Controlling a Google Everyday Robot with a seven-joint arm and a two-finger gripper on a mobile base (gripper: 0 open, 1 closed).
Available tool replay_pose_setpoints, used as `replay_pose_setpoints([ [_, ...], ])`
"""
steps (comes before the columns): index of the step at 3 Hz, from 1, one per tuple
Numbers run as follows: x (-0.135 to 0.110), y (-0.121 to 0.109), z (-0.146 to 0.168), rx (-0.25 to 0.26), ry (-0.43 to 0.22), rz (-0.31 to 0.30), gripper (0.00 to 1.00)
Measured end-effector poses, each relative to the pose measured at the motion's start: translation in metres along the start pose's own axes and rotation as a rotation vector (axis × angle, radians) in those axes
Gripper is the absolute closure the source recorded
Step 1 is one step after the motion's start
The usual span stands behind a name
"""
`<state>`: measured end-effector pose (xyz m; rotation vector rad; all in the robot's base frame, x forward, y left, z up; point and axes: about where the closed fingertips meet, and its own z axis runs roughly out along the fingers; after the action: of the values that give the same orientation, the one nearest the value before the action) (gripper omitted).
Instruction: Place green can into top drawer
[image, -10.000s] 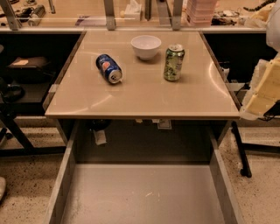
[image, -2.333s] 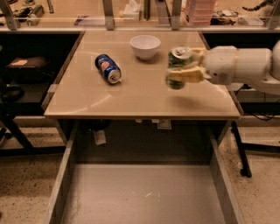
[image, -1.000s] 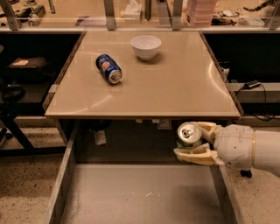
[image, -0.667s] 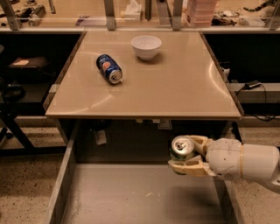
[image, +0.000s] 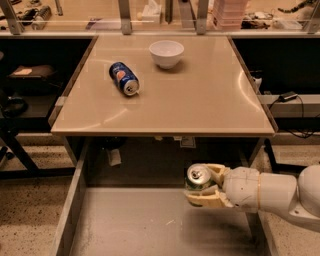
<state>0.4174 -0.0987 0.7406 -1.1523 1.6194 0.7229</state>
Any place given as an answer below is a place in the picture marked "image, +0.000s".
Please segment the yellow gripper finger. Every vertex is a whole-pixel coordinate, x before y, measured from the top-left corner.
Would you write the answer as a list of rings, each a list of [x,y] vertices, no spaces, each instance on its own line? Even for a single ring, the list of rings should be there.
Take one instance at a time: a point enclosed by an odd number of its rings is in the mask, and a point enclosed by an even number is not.
[[[211,179],[218,185],[222,186],[225,176],[230,172],[230,168],[222,164],[206,164],[211,174]]]
[[[234,205],[223,192],[215,191],[213,194],[185,193],[188,202],[198,207],[208,208],[233,208]]]

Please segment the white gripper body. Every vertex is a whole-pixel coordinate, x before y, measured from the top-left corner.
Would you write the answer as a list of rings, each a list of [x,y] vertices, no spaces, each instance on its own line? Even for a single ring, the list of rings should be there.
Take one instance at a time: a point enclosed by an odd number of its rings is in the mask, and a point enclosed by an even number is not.
[[[256,169],[237,167],[224,176],[222,189],[237,210],[255,213],[258,210],[258,183]]]

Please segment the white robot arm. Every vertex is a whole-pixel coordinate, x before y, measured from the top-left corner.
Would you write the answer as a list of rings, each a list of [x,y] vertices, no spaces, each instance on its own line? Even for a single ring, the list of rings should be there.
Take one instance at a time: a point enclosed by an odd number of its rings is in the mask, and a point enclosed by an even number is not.
[[[319,232],[318,180],[317,165],[293,176],[200,163],[187,169],[185,196],[193,206],[269,212],[293,225]]]

